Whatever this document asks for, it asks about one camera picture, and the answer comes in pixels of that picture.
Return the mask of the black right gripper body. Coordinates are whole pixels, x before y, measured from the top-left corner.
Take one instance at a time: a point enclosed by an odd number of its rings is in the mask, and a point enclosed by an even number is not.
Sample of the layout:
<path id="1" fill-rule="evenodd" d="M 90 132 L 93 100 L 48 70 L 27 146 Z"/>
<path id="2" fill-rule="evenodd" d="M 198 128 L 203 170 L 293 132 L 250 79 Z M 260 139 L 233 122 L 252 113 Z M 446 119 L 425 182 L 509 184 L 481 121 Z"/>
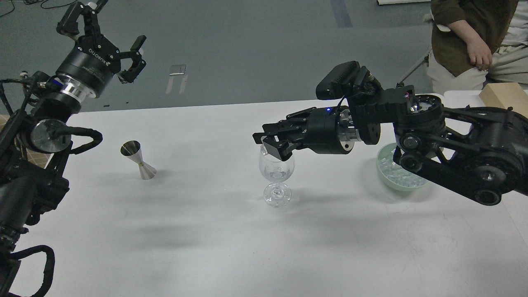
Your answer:
<path id="1" fill-rule="evenodd" d="M 347 106 L 308 108 L 297 113 L 302 120 L 297 149 L 316 154 L 349 154 L 355 142 L 368 139 L 366 123 L 354 119 Z"/>

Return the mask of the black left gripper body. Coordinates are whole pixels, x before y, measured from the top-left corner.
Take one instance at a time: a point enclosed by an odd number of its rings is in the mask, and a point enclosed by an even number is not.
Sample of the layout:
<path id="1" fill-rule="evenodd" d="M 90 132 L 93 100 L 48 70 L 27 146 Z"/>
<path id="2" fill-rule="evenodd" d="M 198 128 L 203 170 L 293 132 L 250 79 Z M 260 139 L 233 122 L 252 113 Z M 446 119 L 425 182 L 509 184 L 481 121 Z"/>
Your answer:
<path id="1" fill-rule="evenodd" d="M 95 39 L 93 36 L 83 35 L 78 37 L 74 48 L 55 74 L 81 82 L 99 98 L 112 77 L 120 71 L 118 53 L 119 49 L 105 36 Z"/>

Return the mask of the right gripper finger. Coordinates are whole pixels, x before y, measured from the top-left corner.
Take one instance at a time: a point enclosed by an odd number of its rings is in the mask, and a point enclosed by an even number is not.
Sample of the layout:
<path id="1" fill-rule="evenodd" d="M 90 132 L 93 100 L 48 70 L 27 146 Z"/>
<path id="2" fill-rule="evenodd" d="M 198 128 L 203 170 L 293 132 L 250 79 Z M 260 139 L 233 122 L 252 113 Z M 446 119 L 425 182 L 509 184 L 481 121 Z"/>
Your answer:
<path id="1" fill-rule="evenodd" d="M 293 150 L 304 148 L 304 137 L 262 137 L 266 152 L 282 161 L 292 157 Z"/>
<path id="2" fill-rule="evenodd" d="M 298 142 L 302 133 L 307 132 L 309 117 L 316 107 L 307 108 L 298 112 L 290 113 L 284 120 L 276 123 L 263 124 L 263 132 L 253 133 L 255 143 L 262 144 L 264 137 L 278 137 L 279 141 L 288 140 Z"/>

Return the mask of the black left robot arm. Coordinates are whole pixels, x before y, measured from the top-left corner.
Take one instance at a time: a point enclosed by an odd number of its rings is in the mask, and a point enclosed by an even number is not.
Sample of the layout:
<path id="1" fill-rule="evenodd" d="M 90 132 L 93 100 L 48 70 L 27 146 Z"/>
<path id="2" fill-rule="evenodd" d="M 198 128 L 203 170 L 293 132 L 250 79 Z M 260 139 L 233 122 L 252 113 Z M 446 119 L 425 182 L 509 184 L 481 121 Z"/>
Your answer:
<path id="1" fill-rule="evenodd" d="M 41 71 L 3 79 L 2 84 L 21 85 L 24 99 L 16 111 L 1 90 L 8 120 L 1 129 L 1 295 L 11 297 L 11 286 L 23 258 L 43 252 L 46 256 L 43 280 L 35 297 L 49 291 L 54 277 L 54 250 L 37 245 L 15 252 L 28 226 L 36 225 L 42 214 L 55 210 L 69 190 L 63 177 L 72 154 L 98 146 L 97 130 L 72 127 L 68 119 L 79 113 L 87 98 L 99 98 L 114 76 L 121 83 L 133 83 L 145 68 L 140 48 L 146 40 L 138 36 L 130 50 L 122 52 L 101 32 L 98 14 L 107 4 L 72 2 L 56 30 L 74 41 L 74 47 L 54 75 Z"/>

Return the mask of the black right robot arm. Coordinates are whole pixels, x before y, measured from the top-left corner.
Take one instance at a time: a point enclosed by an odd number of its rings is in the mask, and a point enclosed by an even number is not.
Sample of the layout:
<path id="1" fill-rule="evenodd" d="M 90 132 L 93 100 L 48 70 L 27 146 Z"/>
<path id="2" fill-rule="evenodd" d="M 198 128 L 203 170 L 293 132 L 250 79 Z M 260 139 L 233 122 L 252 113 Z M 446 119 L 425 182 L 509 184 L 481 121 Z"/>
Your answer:
<path id="1" fill-rule="evenodd" d="M 437 95 L 396 89 L 328 90 L 321 100 L 346 100 L 308 108 L 264 124 L 253 139 L 279 160 L 294 150 L 348 154 L 355 141 L 380 139 L 380 125 L 394 127 L 394 161 L 405 170 L 482 205 L 504 193 L 527 194 L 527 118 L 512 108 L 447 108 Z"/>

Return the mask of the person's bare hand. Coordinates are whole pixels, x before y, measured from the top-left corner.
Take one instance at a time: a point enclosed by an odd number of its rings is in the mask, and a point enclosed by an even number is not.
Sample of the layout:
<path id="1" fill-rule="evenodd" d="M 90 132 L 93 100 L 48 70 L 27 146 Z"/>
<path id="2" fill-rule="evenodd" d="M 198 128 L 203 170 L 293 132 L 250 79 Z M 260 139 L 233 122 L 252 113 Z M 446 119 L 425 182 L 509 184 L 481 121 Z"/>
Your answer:
<path id="1" fill-rule="evenodd" d="M 470 64 L 479 71 L 488 70 L 493 62 L 493 54 L 480 36 L 470 36 L 466 41 Z"/>

